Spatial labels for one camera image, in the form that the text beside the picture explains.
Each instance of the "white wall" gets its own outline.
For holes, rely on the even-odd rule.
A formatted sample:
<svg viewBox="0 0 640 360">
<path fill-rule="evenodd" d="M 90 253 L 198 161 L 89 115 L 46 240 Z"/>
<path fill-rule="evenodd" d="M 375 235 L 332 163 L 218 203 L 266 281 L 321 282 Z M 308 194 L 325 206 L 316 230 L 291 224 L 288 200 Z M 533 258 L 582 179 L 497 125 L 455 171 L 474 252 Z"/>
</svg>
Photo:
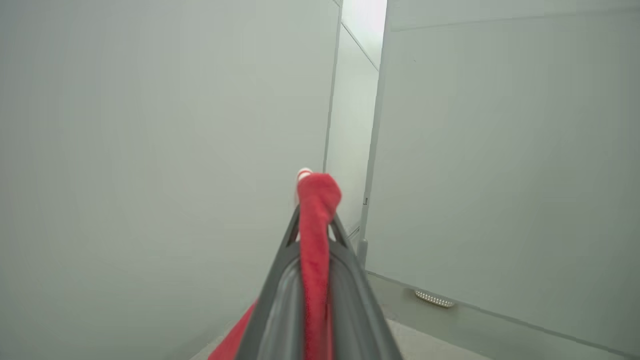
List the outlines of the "white wall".
<svg viewBox="0 0 640 360">
<path fill-rule="evenodd" d="M 340 29 L 326 171 L 340 189 L 338 215 L 347 233 L 360 225 L 378 71 Z"/>
<path fill-rule="evenodd" d="M 374 66 L 380 67 L 387 0 L 343 0 L 342 23 L 358 40 Z"/>
<path fill-rule="evenodd" d="M 391 31 L 403 31 L 493 20 L 626 11 L 637 6 L 637 0 L 391 0 L 387 16 Z"/>
<path fill-rule="evenodd" d="M 367 269 L 640 355 L 640 12 L 428 3 L 389 18 Z"/>
<path fill-rule="evenodd" d="M 323 163 L 331 0 L 0 4 L 0 357 L 188 359 Z"/>
</svg>

